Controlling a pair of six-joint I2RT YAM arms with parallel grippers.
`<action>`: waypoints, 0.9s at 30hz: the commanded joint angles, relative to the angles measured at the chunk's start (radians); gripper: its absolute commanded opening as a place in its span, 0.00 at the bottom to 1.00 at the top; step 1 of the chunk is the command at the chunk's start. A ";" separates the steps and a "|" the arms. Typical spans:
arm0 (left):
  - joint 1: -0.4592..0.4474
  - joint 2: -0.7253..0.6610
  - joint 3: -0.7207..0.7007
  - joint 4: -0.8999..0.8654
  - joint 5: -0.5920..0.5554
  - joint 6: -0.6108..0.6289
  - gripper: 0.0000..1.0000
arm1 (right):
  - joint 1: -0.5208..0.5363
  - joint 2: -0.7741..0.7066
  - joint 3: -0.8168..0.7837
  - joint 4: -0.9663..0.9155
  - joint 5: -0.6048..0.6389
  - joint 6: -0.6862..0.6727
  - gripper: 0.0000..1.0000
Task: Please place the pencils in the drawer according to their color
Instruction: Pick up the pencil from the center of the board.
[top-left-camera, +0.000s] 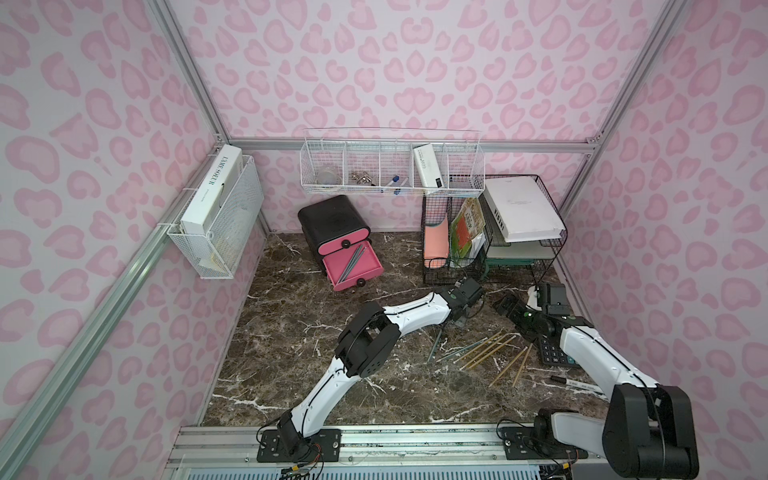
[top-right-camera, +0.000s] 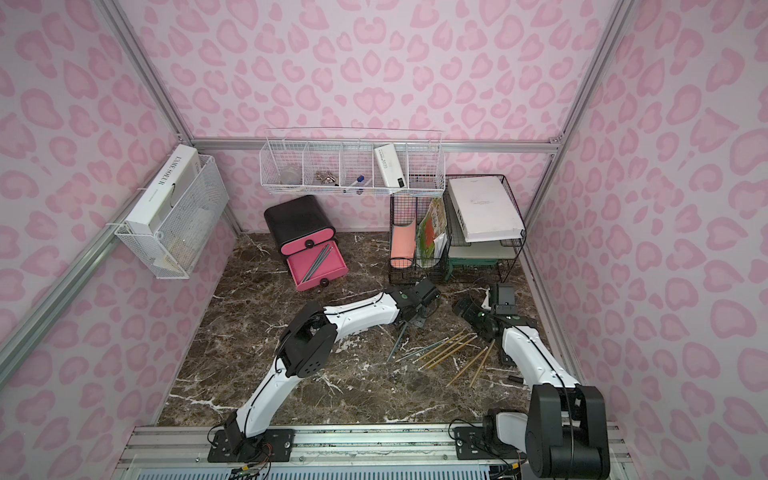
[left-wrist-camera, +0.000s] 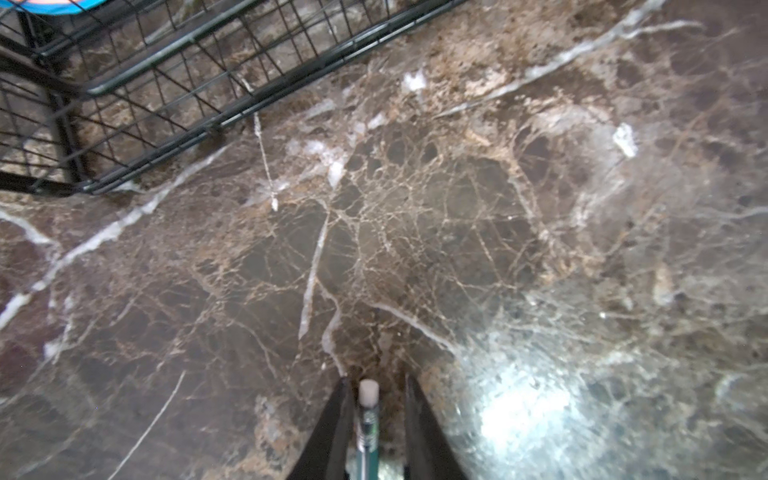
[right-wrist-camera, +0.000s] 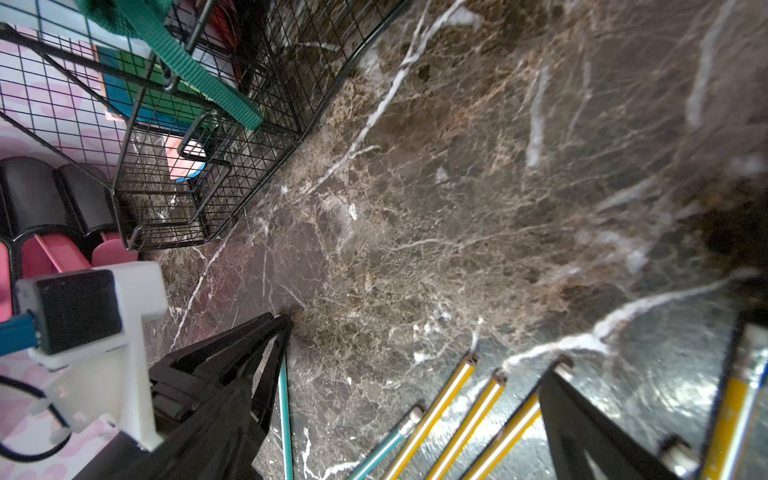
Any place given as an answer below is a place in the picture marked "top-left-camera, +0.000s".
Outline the pink top drawer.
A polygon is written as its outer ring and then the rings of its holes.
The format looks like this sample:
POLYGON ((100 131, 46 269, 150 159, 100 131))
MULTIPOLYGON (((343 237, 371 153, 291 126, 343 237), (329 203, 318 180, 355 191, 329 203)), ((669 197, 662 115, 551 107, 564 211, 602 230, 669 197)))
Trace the pink top drawer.
POLYGON ((327 256, 336 251, 348 249, 352 245, 366 240, 369 235, 370 230, 368 228, 360 228, 346 233, 345 235, 321 243, 318 246, 317 251, 321 256, 327 256))

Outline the black pink drawer cabinet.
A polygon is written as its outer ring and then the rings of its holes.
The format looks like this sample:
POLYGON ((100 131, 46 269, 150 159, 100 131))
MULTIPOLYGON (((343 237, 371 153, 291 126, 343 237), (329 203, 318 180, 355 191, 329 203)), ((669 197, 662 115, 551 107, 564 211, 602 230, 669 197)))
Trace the black pink drawer cabinet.
MULTIPOLYGON (((321 243, 360 228, 368 228, 371 235, 368 224, 345 195, 338 195, 300 209, 298 220, 310 251, 325 275, 326 270, 322 264, 325 256, 321 256, 317 251, 321 243)), ((366 240, 371 243, 370 235, 366 240)))

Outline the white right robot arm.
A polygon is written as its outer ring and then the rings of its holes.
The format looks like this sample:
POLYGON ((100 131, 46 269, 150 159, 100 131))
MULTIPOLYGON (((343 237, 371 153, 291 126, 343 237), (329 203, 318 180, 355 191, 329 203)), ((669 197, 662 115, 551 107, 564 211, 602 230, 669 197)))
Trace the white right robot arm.
POLYGON ((525 339, 551 340, 573 358, 607 399, 605 419, 543 408, 531 444, 550 456, 572 446, 604 458, 623 478, 694 479, 700 471, 689 396, 659 383, 609 345, 585 318, 533 309, 508 293, 494 304, 525 339))

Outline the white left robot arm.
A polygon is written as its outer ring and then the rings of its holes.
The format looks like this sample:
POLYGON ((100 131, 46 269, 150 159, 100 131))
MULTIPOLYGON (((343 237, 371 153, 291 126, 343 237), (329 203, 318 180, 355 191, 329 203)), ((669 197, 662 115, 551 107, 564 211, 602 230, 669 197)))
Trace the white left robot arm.
POLYGON ((364 303, 339 334, 332 360, 312 390, 274 421, 274 431, 257 435, 259 452, 268 451, 268 439, 274 434, 277 460, 310 462, 323 457, 325 446, 313 444, 312 438, 349 390, 377 373, 402 337, 429 326, 467 319, 483 295, 478 281, 464 278, 403 304, 364 303))

